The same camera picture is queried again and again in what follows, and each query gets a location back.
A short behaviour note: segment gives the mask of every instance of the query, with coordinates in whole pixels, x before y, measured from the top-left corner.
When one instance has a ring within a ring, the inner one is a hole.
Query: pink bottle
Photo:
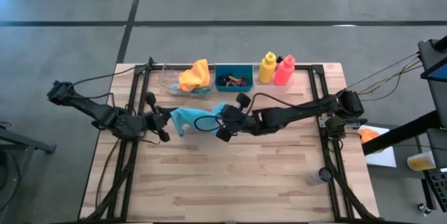
[[[294,72],[295,59],[289,54],[281,63],[279,63],[278,70],[273,78],[273,82],[276,85],[284,86],[287,84]]]

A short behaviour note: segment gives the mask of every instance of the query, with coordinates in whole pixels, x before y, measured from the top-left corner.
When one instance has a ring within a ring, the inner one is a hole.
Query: concrete floor
[[[0,0],[0,21],[127,20],[132,0]],[[137,20],[442,20],[447,0],[140,0]],[[417,42],[446,35],[447,27],[133,28],[125,63],[258,61],[267,51],[300,62],[342,62],[348,84],[417,51]],[[0,120],[12,130],[58,145],[36,152],[17,196],[12,223],[77,218],[98,131],[89,117],[46,101],[54,80],[111,73],[121,27],[0,27]],[[361,89],[395,72],[354,87]],[[406,74],[386,99],[365,102],[370,121],[403,124],[434,109],[427,83]],[[103,94],[111,79],[79,86]],[[392,85],[371,97],[385,94]],[[381,216],[392,221],[442,223],[424,218],[414,179],[372,177]]]

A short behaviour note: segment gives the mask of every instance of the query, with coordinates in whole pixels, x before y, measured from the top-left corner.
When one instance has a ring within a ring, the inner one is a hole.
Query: teal container
[[[233,77],[247,79],[247,84],[241,87],[227,87],[218,84],[218,79],[222,75],[233,74]],[[223,92],[248,92],[253,87],[253,65],[216,65],[216,80],[214,85],[218,91]]]

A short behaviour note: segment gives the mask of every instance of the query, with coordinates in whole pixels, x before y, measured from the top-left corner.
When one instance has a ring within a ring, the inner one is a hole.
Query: wooden tabletop
[[[330,93],[346,87],[341,64],[323,65]],[[115,71],[132,66],[134,64],[118,64]],[[132,73],[117,75],[112,81],[110,91],[115,94],[117,106],[124,107],[128,103]],[[171,96],[160,86],[159,77],[161,71],[151,71],[148,89],[156,95],[157,105],[161,107],[211,110],[222,102],[237,105],[237,93],[213,91],[209,100]],[[248,95],[257,91],[260,89],[254,87]],[[287,91],[262,89],[262,92],[293,104],[312,100],[309,76],[303,70],[295,72],[293,86]],[[281,104],[257,97],[254,109],[272,106]],[[186,135],[179,137],[171,121],[166,131],[171,138],[167,143],[139,144],[127,221],[333,221],[328,186],[308,186],[305,182],[309,173],[324,166],[316,117],[293,122],[271,135],[254,137],[240,133],[229,143],[192,130],[186,130]],[[158,142],[158,137],[150,132],[145,139]],[[99,177],[116,141],[108,131],[99,135],[81,217],[94,210]],[[367,209],[378,216],[360,140],[348,135],[343,141],[349,186]],[[101,197],[112,185],[117,152],[115,150],[105,172]],[[337,194],[342,215],[346,216],[342,191],[338,187]],[[121,197],[122,191],[115,213],[121,209]]]

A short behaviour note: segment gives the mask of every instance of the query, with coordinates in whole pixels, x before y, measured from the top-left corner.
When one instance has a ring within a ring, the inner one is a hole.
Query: yellow squeeze bottle
[[[259,82],[267,84],[272,81],[274,69],[277,66],[277,56],[268,52],[259,66],[258,79]]]

